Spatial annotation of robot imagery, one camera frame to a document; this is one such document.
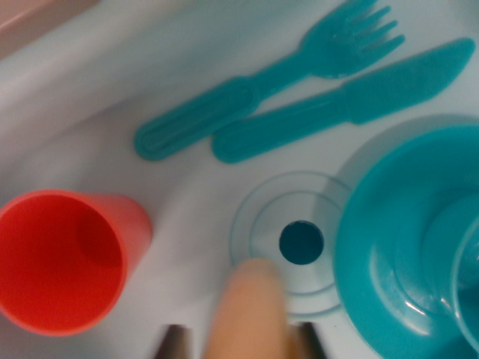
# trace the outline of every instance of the finger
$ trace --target finger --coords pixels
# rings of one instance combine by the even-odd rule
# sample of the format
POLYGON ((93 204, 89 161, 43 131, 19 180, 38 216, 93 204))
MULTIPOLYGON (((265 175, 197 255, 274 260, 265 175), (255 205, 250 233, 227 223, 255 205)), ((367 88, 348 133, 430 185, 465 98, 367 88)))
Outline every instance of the finger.
POLYGON ((287 359, 288 350, 278 271, 266 260, 249 260, 228 281, 204 359, 287 359))

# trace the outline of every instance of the knife handle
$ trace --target knife handle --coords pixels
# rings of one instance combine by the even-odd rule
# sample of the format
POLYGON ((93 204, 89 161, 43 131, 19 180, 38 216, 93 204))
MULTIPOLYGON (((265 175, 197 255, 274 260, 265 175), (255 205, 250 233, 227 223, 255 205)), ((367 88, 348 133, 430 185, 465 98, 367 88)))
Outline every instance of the knife handle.
POLYGON ((223 162, 240 162, 349 118, 346 94, 339 88, 219 130, 213 137, 213 153, 223 162))
POLYGON ((140 127, 136 152, 151 161, 164 159, 250 115, 260 103, 254 82, 236 77, 140 127))

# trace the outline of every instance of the plastic cutlery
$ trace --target plastic cutlery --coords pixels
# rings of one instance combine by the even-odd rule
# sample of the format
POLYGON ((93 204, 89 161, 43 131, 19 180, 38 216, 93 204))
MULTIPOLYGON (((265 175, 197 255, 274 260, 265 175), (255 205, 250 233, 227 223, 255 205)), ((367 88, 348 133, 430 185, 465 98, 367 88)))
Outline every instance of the plastic cutlery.
POLYGON ((239 121, 213 137, 215 156, 234 163, 346 121, 365 123, 431 99, 475 49, 463 38, 346 82, 337 90, 239 121))
POLYGON ((357 73, 396 49, 400 35, 384 41, 396 21, 379 27, 390 11, 369 14, 376 0, 355 0, 333 10, 306 34, 298 51, 250 77, 217 88, 144 124, 135 136, 136 152, 157 161, 250 115, 259 103, 306 76, 339 78, 357 73))

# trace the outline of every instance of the fork handle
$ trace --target fork handle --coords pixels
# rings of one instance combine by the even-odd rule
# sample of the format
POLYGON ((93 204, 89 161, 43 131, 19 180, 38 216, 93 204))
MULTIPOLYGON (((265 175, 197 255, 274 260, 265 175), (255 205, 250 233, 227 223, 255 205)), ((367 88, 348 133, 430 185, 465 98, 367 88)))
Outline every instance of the fork handle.
POLYGON ((236 77, 144 124, 135 135, 136 152, 158 161, 249 116, 261 101, 308 74, 293 54, 252 77, 236 77))
POLYGON ((346 94, 339 88, 225 127, 214 135, 212 148, 219 160, 236 163, 349 118, 346 94))

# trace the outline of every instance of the plastic cup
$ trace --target plastic cup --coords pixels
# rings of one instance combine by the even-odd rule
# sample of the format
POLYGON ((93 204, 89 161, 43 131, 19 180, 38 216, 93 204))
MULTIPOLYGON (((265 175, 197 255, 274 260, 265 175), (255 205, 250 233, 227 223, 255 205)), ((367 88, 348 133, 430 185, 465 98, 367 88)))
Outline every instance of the plastic cup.
POLYGON ((433 294, 479 352, 479 194, 439 213, 424 238, 422 258, 433 294))
POLYGON ((38 334, 85 331, 113 308, 151 238, 128 197, 24 194, 0 210, 0 311, 38 334))

